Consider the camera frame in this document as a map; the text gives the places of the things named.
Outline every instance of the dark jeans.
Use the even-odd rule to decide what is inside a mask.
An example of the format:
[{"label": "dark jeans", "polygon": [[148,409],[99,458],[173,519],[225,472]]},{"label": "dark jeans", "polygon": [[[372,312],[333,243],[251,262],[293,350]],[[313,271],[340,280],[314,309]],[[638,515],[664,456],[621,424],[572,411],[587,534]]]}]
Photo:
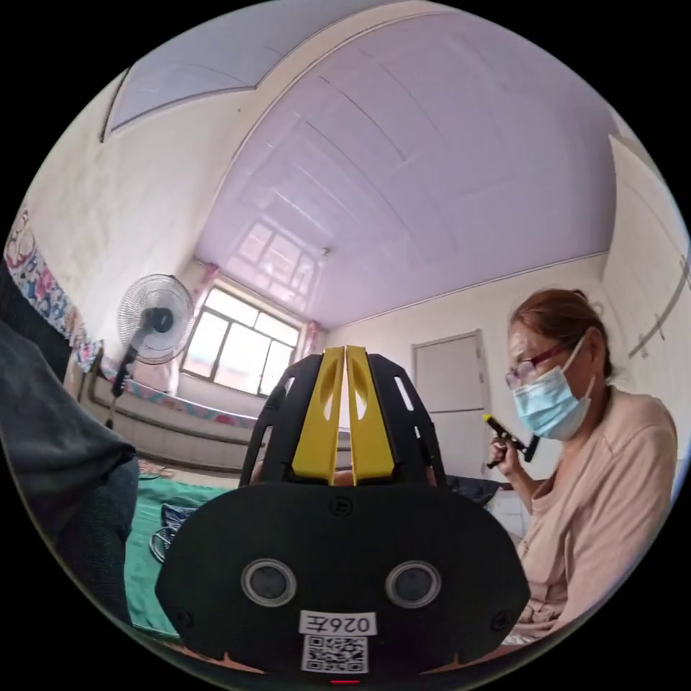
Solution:
[{"label": "dark jeans", "polygon": [[125,544],[137,501],[135,449],[87,413],[36,343],[2,320],[0,433],[46,539],[84,588],[131,624]]},{"label": "dark jeans", "polygon": [[86,591],[128,625],[132,620],[125,593],[125,544],[135,513],[138,479],[137,459],[118,466],[106,484],[84,497],[55,545]]}]

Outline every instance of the beige top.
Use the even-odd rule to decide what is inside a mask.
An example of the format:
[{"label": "beige top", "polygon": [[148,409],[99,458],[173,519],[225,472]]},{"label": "beige top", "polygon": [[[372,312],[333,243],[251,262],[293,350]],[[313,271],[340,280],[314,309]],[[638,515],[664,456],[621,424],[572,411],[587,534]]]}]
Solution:
[{"label": "beige top", "polygon": [[530,585],[512,631],[519,637],[545,636],[589,610],[642,554],[669,509],[677,462],[672,417],[657,398],[610,391],[571,476],[552,491],[552,474],[533,496],[518,545]]}]

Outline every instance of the qr code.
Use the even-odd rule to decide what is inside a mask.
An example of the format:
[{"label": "qr code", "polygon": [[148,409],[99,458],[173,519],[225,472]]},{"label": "qr code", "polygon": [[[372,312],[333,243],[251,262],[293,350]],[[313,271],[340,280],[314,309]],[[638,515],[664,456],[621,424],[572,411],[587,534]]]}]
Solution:
[{"label": "qr code", "polygon": [[302,668],[306,672],[366,674],[367,637],[305,636]]}]

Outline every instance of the surgical mask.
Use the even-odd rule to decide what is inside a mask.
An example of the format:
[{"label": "surgical mask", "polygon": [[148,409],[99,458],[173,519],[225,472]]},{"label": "surgical mask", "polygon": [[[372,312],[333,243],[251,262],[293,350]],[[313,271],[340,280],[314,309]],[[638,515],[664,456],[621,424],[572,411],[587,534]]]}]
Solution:
[{"label": "surgical mask", "polygon": [[567,441],[585,420],[590,408],[589,396],[595,376],[590,379],[585,396],[578,400],[564,375],[582,345],[583,338],[564,367],[554,367],[532,384],[526,384],[513,392],[520,421],[538,437]]}]

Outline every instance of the green mat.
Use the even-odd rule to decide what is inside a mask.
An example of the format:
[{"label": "green mat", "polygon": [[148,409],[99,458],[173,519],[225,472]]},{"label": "green mat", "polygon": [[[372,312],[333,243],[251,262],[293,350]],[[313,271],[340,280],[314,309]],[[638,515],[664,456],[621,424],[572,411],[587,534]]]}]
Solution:
[{"label": "green mat", "polygon": [[149,540],[161,528],[161,506],[198,507],[226,492],[220,487],[200,487],[164,478],[140,480],[125,557],[127,605],[136,628],[165,639],[178,638],[154,593],[161,563],[151,553]]}]

